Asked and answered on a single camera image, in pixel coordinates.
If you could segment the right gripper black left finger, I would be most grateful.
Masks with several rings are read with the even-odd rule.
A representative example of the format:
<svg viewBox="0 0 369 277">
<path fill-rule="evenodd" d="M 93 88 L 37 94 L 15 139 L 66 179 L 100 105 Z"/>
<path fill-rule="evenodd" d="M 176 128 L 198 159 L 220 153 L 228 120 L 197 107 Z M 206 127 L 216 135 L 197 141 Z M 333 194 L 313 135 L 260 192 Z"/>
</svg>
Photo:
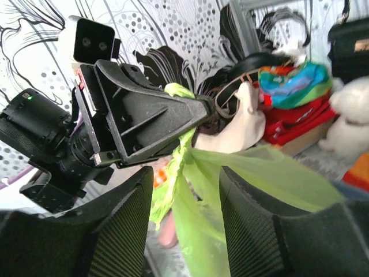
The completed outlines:
<svg viewBox="0 0 369 277">
<path fill-rule="evenodd" d="M 2 276 L 141 276 L 153 190 L 145 166 L 59 217 L 1 212 Z"/>
</svg>

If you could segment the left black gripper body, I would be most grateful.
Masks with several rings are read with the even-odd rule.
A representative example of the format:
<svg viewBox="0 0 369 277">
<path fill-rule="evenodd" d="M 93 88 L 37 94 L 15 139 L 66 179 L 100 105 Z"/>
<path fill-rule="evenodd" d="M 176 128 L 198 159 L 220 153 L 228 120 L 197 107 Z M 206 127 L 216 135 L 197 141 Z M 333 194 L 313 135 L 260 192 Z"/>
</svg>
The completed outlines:
<svg viewBox="0 0 369 277">
<path fill-rule="evenodd" d="M 92 65 L 80 65 L 75 71 L 72 103 L 76 106 L 76 128 L 72 131 L 64 157 L 58 162 L 61 172 L 72 181 L 91 180 L 108 184 L 114 169 L 121 163 L 118 146 L 107 122 L 107 104 Z"/>
</svg>

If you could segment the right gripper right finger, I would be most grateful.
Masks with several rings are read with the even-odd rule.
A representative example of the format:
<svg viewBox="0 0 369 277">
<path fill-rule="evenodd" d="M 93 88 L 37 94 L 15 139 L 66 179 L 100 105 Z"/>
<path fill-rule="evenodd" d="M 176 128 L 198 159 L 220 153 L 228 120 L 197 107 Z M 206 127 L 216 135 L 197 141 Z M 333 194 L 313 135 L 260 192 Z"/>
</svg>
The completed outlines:
<svg viewBox="0 0 369 277">
<path fill-rule="evenodd" d="M 367 276 L 368 193 L 334 182 L 342 203 L 306 212 L 220 170 L 232 276 Z"/>
</svg>

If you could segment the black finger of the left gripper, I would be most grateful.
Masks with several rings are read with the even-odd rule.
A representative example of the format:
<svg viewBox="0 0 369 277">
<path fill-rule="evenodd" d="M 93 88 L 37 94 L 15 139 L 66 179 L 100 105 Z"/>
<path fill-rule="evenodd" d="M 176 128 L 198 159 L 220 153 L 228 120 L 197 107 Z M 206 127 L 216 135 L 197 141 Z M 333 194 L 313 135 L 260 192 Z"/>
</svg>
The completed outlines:
<svg viewBox="0 0 369 277">
<path fill-rule="evenodd" d="M 123 164 L 137 164 L 169 151 L 175 141 L 207 121 L 215 112 L 208 96 L 170 96 L 162 89 L 103 59 L 94 66 L 101 107 Z"/>
</svg>

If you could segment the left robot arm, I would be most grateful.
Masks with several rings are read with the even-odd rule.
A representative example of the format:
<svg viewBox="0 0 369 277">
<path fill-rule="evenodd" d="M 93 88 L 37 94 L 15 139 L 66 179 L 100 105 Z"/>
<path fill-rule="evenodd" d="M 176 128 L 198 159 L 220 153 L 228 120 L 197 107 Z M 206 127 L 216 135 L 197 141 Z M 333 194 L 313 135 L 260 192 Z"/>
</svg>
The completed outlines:
<svg viewBox="0 0 369 277">
<path fill-rule="evenodd" d="M 20 193 L 55 214 L 83 198 L 87 182 L 106 185 L 114 168 L 169 155 L 214 111 L 208 96 L 171 96 L 138 67 L 100 59 L 77 69 L 71 112 L 34 89 L 19 93 L 1 112 L 1 140 L 39 170 Z"/>
</svg>

